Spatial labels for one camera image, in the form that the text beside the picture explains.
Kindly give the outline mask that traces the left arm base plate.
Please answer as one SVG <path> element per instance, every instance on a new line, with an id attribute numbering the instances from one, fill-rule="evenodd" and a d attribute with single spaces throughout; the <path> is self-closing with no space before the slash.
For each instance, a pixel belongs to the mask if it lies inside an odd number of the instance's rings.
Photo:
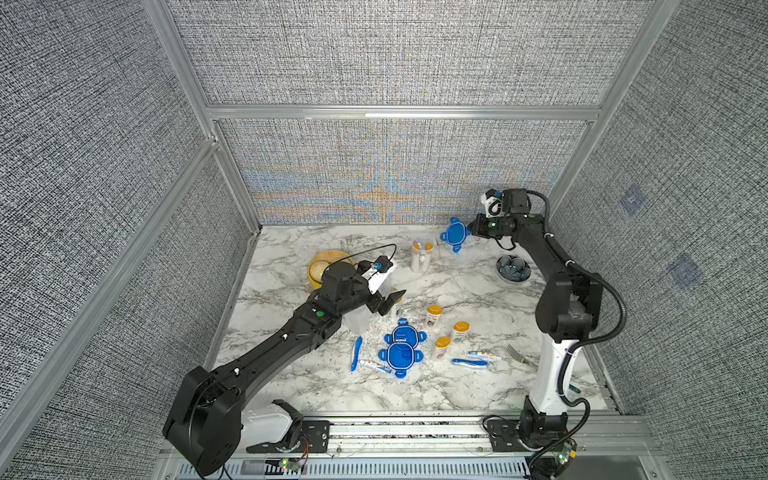
<path id="1" fill-rule="evenodd" d="M 277 443 L 261 443 L 246 448 L 249 454 L 326 453 L 330 439 L 329 421 L 302 421 L 291 426 Z"/>

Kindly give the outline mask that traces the clear container back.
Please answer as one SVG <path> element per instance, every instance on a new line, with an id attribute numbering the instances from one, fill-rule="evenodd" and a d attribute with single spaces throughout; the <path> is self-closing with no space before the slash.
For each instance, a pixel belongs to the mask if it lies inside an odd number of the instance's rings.
<path id="1" fill-rule="evenodd" d="M 416 240 L 411 247 L 411 265 L 410 269 L 414 273 L 425 273 L 428 271 L 434 243 L 430 240 Z"/>

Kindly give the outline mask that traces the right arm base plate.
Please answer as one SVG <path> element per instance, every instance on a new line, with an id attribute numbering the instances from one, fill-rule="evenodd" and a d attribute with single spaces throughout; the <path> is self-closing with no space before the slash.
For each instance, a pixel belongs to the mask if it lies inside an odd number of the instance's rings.
<path id="1" fill-rule="evenodd" d="M 489 415 L 481 420 L 494 452 L 537 452 L 563 438 L 567 433 L 564 422 L 547 417 L 543 421 L 525 420 Z"/>

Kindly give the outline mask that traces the orange cap bottle small back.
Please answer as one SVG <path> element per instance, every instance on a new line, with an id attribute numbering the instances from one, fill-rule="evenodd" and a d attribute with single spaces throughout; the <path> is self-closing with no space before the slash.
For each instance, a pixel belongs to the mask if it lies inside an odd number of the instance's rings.
<path id="1" fill-rule="evenodd" d="M 431 261 L 431 256 L 432 256 L 432 251 L 433 251 L 432 250 L 431 252 L 427 252 L 425 250 L 425 243 L 420 246 L 420 248 L 422 250 L 422 253 L 421 253 L 421 260 L 422 260 L 421 272 L 426 272 L 429 269 L 429 264 L 430 264 L 430 261 Z"/>

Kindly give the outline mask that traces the blue lid back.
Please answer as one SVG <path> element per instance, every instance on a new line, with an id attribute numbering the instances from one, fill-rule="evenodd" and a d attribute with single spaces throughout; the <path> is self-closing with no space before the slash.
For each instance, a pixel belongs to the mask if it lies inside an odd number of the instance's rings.
<path id="1" fill-rule="evenodd" d="M 449 225 L 440 233 L 439 238 L 453 253 L 458 253 L 470 236 L 469 228 L 459 218 L 451 217 Z"/>

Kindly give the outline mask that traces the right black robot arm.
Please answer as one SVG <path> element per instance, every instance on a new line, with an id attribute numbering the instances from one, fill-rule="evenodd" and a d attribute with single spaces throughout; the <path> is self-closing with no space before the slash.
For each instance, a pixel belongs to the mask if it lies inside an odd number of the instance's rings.
<path id="1" fill-rule="evenodd" d="M 626 304 L 612 285 L 558 243 L 544 194 L 489 189 L 480 200 L 484 212 L 470 223 L 469 232 L 497 242 L 509 238 L 530 255 L 545 280 L 535 309 L 542 335 L 537 375 L 518 423 L 520 443 L 539 458 L 564 445 L 588 420 L 589 401 L 567 396 L 573 363 L 582 348 L 621 333 Z"/>

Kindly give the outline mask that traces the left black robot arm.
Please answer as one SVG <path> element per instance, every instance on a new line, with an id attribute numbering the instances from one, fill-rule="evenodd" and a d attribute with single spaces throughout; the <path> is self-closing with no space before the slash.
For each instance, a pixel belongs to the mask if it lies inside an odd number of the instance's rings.
<path id="1" fill-rule="evenodd" d="M 204 477 L 222 471 L 241 440 L 248 402 L 295 360 L 316 350 L 340 328 L 344 315 L 367 308 L 386 315 L 402 291 L 381 289 L 397 264 L 385 255 L 356 265 L 330 264 L 287 322 L 242 356 L 212 371 L 197 366 L 183 378 L 162 433 Z"/>

